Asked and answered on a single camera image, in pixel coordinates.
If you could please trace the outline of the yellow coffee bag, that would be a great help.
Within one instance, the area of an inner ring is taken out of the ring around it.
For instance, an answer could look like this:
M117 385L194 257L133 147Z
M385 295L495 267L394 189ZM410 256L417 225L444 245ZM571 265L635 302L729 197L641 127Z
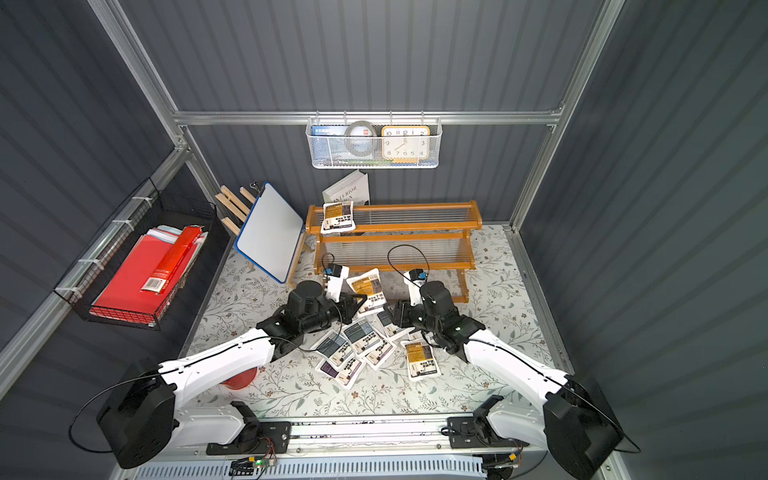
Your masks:
M430 345L423 341L406 340L401 342L401 346L406 355L407 377L410 381L418 382L441 375Z
M387 300L378 268L358 276L349 277L346 279L346 283L355 294L366 296L365 302L356 313L358 318L378 314L384 310Z
M356 229L354 202L343 200L323 205L321 234L348 233Z

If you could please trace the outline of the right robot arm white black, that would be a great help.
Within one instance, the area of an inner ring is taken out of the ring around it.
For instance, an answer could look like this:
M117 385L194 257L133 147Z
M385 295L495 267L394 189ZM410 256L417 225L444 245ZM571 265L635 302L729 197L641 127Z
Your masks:
M493 445L518 440L547 449L575 479L590 479L629 436L597 381L534 360L499 339L480 321L460 313L440 281L419 288L416 301L385 309L392 323L431 334L431 347L481 368L530 404L506 406L493 395L472 414L474 437Z

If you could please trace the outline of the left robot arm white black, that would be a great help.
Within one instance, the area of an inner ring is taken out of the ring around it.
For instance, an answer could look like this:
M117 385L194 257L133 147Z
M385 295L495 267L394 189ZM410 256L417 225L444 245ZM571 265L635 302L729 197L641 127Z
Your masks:
M131 365L101 392L106 400L96 423L108 453L121 468L132 469L170 445L233 442L253 417L243 408L197 417L185 415L184 407L215 385L301 349L308 333L351 324L367 299L358 293L328 297L320 283L302 281L270 317L230 341L158 365Z

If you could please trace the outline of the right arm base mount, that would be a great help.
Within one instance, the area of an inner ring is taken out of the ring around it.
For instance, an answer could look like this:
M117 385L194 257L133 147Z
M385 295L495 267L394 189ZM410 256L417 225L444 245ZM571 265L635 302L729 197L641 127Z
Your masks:
M492 395L471 416L449 417L440 433L449 439L452 449L512 447L520 450L527 447L528 443L518 439L502 438L491 427L488 415L501 400L502 396Z

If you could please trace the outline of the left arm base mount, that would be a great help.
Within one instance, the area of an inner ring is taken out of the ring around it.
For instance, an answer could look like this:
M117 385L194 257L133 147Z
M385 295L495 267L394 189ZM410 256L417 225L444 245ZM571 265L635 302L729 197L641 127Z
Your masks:
M291 438L292 424L288 421L266 421L246 424L227 444L209 443L209 456L284 454Z

